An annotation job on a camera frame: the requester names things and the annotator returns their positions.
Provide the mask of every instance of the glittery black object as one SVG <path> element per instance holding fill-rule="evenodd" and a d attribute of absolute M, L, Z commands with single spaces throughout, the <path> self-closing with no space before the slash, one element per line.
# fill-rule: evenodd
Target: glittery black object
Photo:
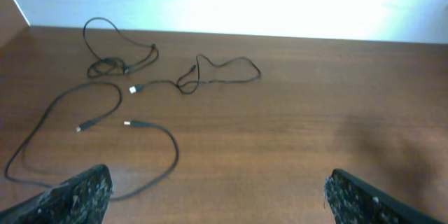
<path fill-rule="evenodd" d="M 111 193 L 109 169 L 100 164 L 2 211 L 0 223 L 100 224 Z"/>
<path fill-rule="evenodd" d="M 441 223 L 348 172 L 335 169 L 325 180 L 325 197 L 340 223 Z"/>

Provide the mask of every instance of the wooden desk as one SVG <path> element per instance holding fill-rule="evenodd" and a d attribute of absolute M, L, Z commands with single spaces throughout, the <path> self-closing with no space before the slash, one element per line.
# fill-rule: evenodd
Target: wooden desk
<path fill-rule="evenodd" d="M 61 101 L 11 174 L 58 183 L 107 164 L 120 195 L 161 172 L 174 156 L 167 136 L 124 120 L 169 128 L 181 159 L 168 179 L 126 202 L 105 223 L 334 223 L 323 184 L 341 167 L 431 216 L 448 221 L 448 46 L 129 31 L 154 42 L 160 59 L 119 84 L 122 106 L 98 125 L 116 91 L 91 87 Z M 148 51 L 112 31 L 89 31 L 100 55 L 136 60 Z M 197 53 L 216 62 L 250 57 L 262 80 L 204 85 L 185 96 L 176 80 Z M 1 49 L 1 168 L 59 93 L 88 79 L 94 62 L 80 29 L 33 27 Z M 245 64 L 204 78 L 245 76 Z M 0 178 L 0 208 L 41 191 Z"/>

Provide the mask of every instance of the white wall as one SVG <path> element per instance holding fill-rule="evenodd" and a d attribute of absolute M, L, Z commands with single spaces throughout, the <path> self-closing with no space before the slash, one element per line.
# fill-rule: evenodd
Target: white wall
<path fill-rule="evenodd" d="M 448 43 L 448 0 L 17 0 L 31 25 Z"/>

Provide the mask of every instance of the brown table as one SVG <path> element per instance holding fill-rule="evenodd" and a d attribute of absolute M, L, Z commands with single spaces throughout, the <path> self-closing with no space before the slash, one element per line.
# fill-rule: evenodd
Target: brown table
<path fill-rule="evenodd" d="M 308 38 L 126 31 L 154 42 L 160 59 L 119 84 L 122 106 L 91 129 L 79 123 L 116 102 L 109 87 L 62 100 L 11 167 L 22 178 L 58 183 L 107 164 L 116 195 L 170 164 L 167 136 L 124 120 L 164 125 L 181 159 L 168 179 L 109 205 L 105 223 L 334 223 L 323 184 L 340 167 L 431 216 L 448 221 L 448 46 Z M 32 27 L 1 49 L 1 168 L 59 93 L 88 81 L 95 60 L 80 29 Z M 148 51 L 113 31 L 89 31 L 102 56 L 129 62 Z M 138 94 L 128 87 L 176 80 L 197 53 L 215 62 L 251 58 L 256 83 L 203 85 L 181 95 L 169 85 Z M 245 64 L 204 79 L 253 74 Z M 0 209 L 42 191 L 0 178 Z"/>

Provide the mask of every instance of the tangled cable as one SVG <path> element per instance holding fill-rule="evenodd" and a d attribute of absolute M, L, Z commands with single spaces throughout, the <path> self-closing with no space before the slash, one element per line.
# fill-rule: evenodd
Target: tangled cable
<path fill-rule="evenodd" d="M 246 80 L 202 80 L 201 79 L 201 72 L 200 72 L 200 64 L 199 64 L 199 58 L 202 57 L 204 58 L 208 63 L 210 63 L 211 66 L 215 67 L 215 68 L 221 68 L 221 67 L 225 67 L 228 64 L 232 63 L 232 62 L 236 62 L 238 60 L 244 60 L 247 61 L 256 71 L 257 71 L 257 75 L 246 79 Z M 189 80 L 186 81 L 185 83 L 181 84 L 181 81 L 189 76 L 192 72 L 195 71 L 195 69 L 197 68 L 197 80 Z M 231 83 L 247 83 L 247 82 L 251 82 L 251 81 L 255 81 L 258 80 L 259 78 L 261 78 L 261 70 L 248 58 L 246 57 L 236 57 L 234 59 L 231 59 L 227 62 L 224 62 L 222 64 L 215 64 L 213 63 L 208 57 L 199 54 L 196 56 L 196 64 L 193 65 L 191 67 L 191 69 L 189 70 L 188 73 L 182 75 L 181 77 L 179 77 L 177 79 L 176 82 L 172 81 L 172 80 L 152 80 L 148 83 L 145 83 L 143 85 L 134 85 L 132 87 L 129 88 L 129 92 L 131 94 L 134 94 L 135 92 L 140 92 L 142 91 L 145 87 L 152 85 L 152 84 L 157 84 L 157 83 L 168 83 L 173 85 L 175 88 L 177 88 L 183 95 L 191 95 L 192 93 L 194 93 L 197 88 L 199 87 L 200 84 L 210 84 L 210 83 L 224 83 L 224 84 L 231 84 Z M 190 91 L 186 91 L 184 88 L 185 86 L 189 85 L 189 84 L 195 84 L 194 88 Z"/>
<path fill-rule="evenodd" d="M 91 126 L 95 125 L 100 120 L 104 119 L 105 117 L 111 115 L 114 111 L 116 111 L 118 109 L 118 107 L 121 105 L 121 102 L 123 101 L 123 94 L 121 92 L 121 89 L 116 84 L 113 84 L 113 83 L 108 83 L 108 82 L 84 83 L 84 84 L 77 85 L 76 87 L 73 87 L 73 88 L 63 92 L 62 94 L 58 95 L 50 103 L 48 108 L 45 110 L 45 112 L 41 116 L 41 119 L 38 121 L 37 125 L 31 131 L 29 136 L 27 136 L 27 138 L 20 144 L 19 148 L 14 152 L 13 156 L 6 163 L 5 169 L 3 171 L 3 175 L 4 175 L 5 179 L 8 179 L 9 181 L 12 181 L 12 182 L 15 182 L 15 183 L 34 185 L 34 186 L 41 186 L 41 187 L 44 187 L 44 188 L 51 188 L 51 187 L 53 187 L 53 185 L 50 185 L 50 184 L 47 184 L 47 183 L 44 183 L 44 182 L 40 182 L 40 181 L 21 179 L 21 178 L 14 178 L 14 177 L 9 175 L 9 168 L 10 168 L 11 164 L 13 163 L 14 159 L 20 153 L 20 151 L 24 150 L 27 147 L 29 142 L 32 140 L 33 136 L 41 128 L 42 124 L 45 122 L 46 118 L 50 115 L 50 112 L 53 110 L 54 106 L 58 103 L 58 101 L 60 99 L 62 99 L 63 97 L 65 97 L 67 94 L 71 93 L 71 92 L 74 92 L 74 91 L 82 89 L 82 88 L 86 88 L 86 87 L 91 86 L 91 85 L 109 85 L 109 86 L 114 87 L 117 90 L 117 92 L 118 92 L 118 102 L 110 111 L 108 111 L 108 112 L 106 112 L 106 113 L 104 113 L 104 114 L 102 114 L 100 116 L 97 116 L 96 118 L 93 118 L 91 120 L 87 120 L 84 123 L 81 123 L 79 125 L 79 127 L 76 128 L 77 132 L 90 128 Z M 152 179 L 149 182 L 147 182 L 145 185 L 143 185 L 143 186 L 141 186 L 141 187 L 139 187 L 139 188 L 137 188 L 137 189 L 135 189 L 135 190 L 125 194 L 125 195 L 118 196 L 118 197 L 111 197 L 111 201 L 120 201 L 120 200 L 129 199 L 129 198 L 131 198 L 131 197 L 133 197 L 135 195 L 138 195 L 139 193 L 142 193 L 143 191 L 145 191 L 146 189 L 150 188 L 151 186 L 154 186 L 156 183 L 160 182 L 162 179 L 164 179 L 166 176 L 168 176 L 168 174 L 170 174 L 174 170 L 174 168 L 177 165 L 177 162 L 179 161 L 179 147 L 178 147 L 178 144 L 176 142 L 176 139 L 174 138 L 174 136 L 171 134 L 171 132 L 168 129 L 166 129 L 163 126 L 151 123 L 151 122 L 126 121 L 125 125 L 129 125 L 131 127 L 149 127 L 149 128 L 155 128 L 155 129 L 158 129 L 158 130 L 162 130 L 172 140 L 173 145 L 174 145 L 174 150 L 176 151 L 176 156 L 175 156 L 174 161 L 172 162 L 172 164 L 168 167 L 167 170 L 162 172 L 161 175 L 155 177 L 154 179 Z"/>
<path fill-rule="evenodd" d="M 150 48 L 150 52 L 148 53 L 148 55 L 146 57 L 144 57 L 143 59 L 141 59 L 138 62 L 135 62 L 133 64 L 126 64 L 126 62 L 123 59 L 119 58 L 119 57 L 105 57 L 105 58 L 101 58 L 92 49 L 92 47 L 87 42 L 87 39 L 85 37 L 85 31 L 87 29 L 87 25 L 89 23 L 91 23 L 92 21 L 95 21 L 95 20 L 103 20 L 105 22 L 108 22 L 117 31 L 118 35 L 120 35 L 123 39 L 125 39 L 126 41 L 128 41 L 128 42 L 130 42 L 130 43 L 132 43 L 132 44 L 134 44 L 136 46 Z M 121 33 L 121 31 L 110 20 L 108 20 L 108 19 L 106 19 L 104 17 L 93 17 L 93 18 L 90 18 L 84 24 L 83 39 L 84 39 L 84 42 L 85 42 L 86 46 L 89 48 L 90 52 L 98 59 L 95 63 L 91 64 L 89 66 L 89 68 L 87 69 L 87 77 L 88 78 L 98 78 L 98 77 L 101 77 L 101 76 L 123 76 L 123 75 L 133 74 L 133 73 L 135 73 L 137 71 L 140 71 L 140 70 L 144 69 L 145 67 L 149 66 L 150 64 L 154 63 L 159 58 L 159 50 L 157 49 L 155 44 L 150 44 L 149 45 L 149 44 L 133 41 L 132 39 L 130 39 L 130 38 L 126 37 L 125 35 L 123 35 Z M 150 60 L 150 58 L 153 55 L 153 53 L 155 53 L 155 57 Z M 102 71 L 102 70 L 99 69 L 99 67 L 101 67 L 102 65 L 107 65 L 107 66 L 109 66 L 109 68 L 107 70 Z"/>

